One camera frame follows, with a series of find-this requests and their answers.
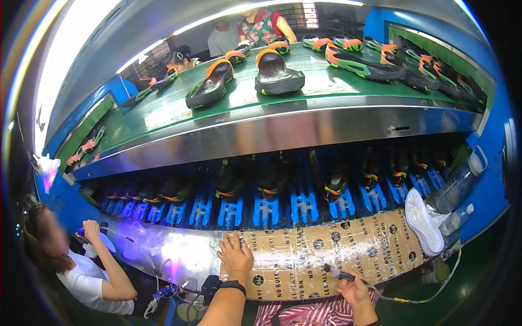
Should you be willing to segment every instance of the glue brush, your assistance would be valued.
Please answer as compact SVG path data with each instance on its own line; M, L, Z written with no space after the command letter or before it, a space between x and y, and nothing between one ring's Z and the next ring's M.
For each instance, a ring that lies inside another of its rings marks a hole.
M325 264L324 269L325 269L325 272L327 272L327 273L330 272L333 276L340 277L340 278L345 279L347 281L352 281L353 282L355 280L355 276L353 276L351 274L348 274L348 273L345 273L343 271L340 271L337 268L332 268L328 264ZM364 283L364 285L370 286L370 284L367 281L365 281L365 280L362 280L362 283Z

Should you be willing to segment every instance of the dark hair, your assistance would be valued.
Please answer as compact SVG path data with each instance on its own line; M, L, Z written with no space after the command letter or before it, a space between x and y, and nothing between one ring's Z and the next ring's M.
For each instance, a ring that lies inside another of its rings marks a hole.
M190 61L191 57L191 47L184 44L176 47L172 52L167 55L167 63L181 65L183 64L183 59L187 59Z
M22 223L23 244L29 258L33 263L43 268L49 274L63 273L70 270L70 259L67 257L51 257L47 255L41 246L41 241L48 237L47 225L42 223L45 210L44 204L37 202L28 211L27 218Z

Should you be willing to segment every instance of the red shirt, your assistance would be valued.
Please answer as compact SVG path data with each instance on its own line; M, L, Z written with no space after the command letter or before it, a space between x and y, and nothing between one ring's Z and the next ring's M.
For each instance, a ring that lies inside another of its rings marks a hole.
M263 16L265 15L265 13L266 13L266 9L265 8L259 8L257 10L256 17L254 17L254 21L253 22L257 22L257 21L262 20ZM272 29L274 30L274 34L279 36L279 37L283 36L283 33L281 33L279 28L277 28L277 19L279 17L281 17L281 16L283 16L283 15L282 15L282 13L279 10L274 10L274 13L272 14L272 17L270 17L270 21L272 22ZM243 33L243 31L241 30L240 24L238 24L238 34L240 36L245 36L245 33Z

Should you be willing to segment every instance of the striped clothing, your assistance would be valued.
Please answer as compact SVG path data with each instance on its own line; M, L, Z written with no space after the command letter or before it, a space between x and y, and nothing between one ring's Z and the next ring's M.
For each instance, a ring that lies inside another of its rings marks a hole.
M208 37L208 49L211 57L225 55L230 50L238 47L239 35L238 31L230 25L226 32L220 32L214 29Z
M380 293L384 285L377 285ZM379 296L370 289L370 300L373 307ZM259 305L254 326L272 326L271 320L281 308L281 301L266 301ZM352 309L341 296L332 296L314 300L308 305L294 306L279 312L281 326L344 326L353 322Z

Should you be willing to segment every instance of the stack of white insoles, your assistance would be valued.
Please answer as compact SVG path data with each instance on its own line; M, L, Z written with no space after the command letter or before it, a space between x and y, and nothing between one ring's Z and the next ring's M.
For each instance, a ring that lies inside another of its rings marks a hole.
M442 233L432 220L419 192L412 188L406 196L406 222L417 234L422 250L430 257L435 257L444 249Z

